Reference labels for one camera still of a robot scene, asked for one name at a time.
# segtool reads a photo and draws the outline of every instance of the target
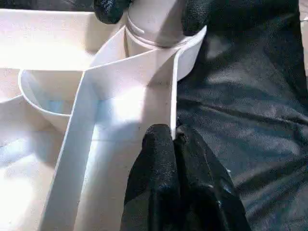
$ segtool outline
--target white plastic tray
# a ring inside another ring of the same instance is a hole
[[[160,49],[124,24],[0,10],[0,230],[119,230],[142,137],[174,135],[177,80],[206,33]]]

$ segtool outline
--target compartment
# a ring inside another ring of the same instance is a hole
[[[175,136],[177,80],[193,68],[205,32],[177,53],[154,49],[85,71],[39,230],[120,229],[144,133],[165,123]]]
[[[25,133],[22,128],[33,124],[22,122],[19,133],[14,127],[19,121],[12,128],[19,138],[0,146],[0,230],[3,231],[38,229],[63,140],[63,134],[53,127]]]
[[[30,105],[65,131],[81,76],[81,71],[24,70],[19,87]]]
[[[90,12],[0,9],[0,66],[83,70],[125,18],[106,25]]]
[[[0,103],[20,95],[18,88],[19,69],[0,68]]]
[[[90,68],[123,60],[154,49],[157,48],[139,41],[124,26],[100,48],[90,64]]]

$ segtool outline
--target gloved hand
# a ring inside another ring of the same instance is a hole
[[[115,24],[133,0],[94,0],[96,17],[103,23]],[[184,0],[182,27],[184,35],[198,33],[208,22],[209,12],[217,0]]]
[[[248,231],[223,165],[193,129],[151,126],[128,178],[121,231]]]

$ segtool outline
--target black cloth background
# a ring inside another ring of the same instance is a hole
[[[88,0],[19,0],[90,11]],[[231,171],[252,230],[308,230],[307,84],[297,0],[221,1],[178,120]]]

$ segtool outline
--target wrinkled black fabric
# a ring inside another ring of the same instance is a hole
[[[37,0],[31,8],[92,10],[87,4],[92,1]],[[195,128],[231,171],[252,230],[307,230],[298,1],[221,1],[209,15],[195,68],[178,84],[179,123]]]
[[[232,180],[203,138],[194,129],[180,126],[174,146],[184,227],[189,231],[249,231]],[[187,214],[197,219],[191,222],[186,219]]]

